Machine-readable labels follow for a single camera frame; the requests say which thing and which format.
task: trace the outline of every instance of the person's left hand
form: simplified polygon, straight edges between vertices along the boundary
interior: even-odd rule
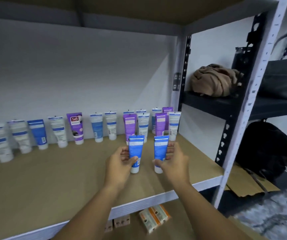
[[[137,156],[129,158],[128,146],[119,147],[106,160],[104,186],[122,190],[130,175],[131,166],[138,160]]]

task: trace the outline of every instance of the black backpack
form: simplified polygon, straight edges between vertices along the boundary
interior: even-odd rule
[[[273,181],[287,167],[287,135],[265,120],[251,123],[243,135],[236,162]]]

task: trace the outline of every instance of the person's right arm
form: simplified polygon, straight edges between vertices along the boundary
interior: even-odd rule
[[[189,158],[177,142],[169,142],[166,161],[154,160],[172,183],[182,202],[197,239],[251,240],[244,232],[214,208],[189,181]]]

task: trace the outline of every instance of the forearm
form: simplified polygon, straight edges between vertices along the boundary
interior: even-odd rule
[[[250,240],[217,211],[192,185],[174,185],[198,239]]]
[[[104,187],[65,225],[53,240],[101,239],[119,190]]]

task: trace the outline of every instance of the person's left arm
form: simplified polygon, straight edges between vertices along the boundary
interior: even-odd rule
[[[129,158],[127,146],[119,147],[106,160],[104,186],[52,238],[52,240],[102,239],[110,210],[138,157]]]

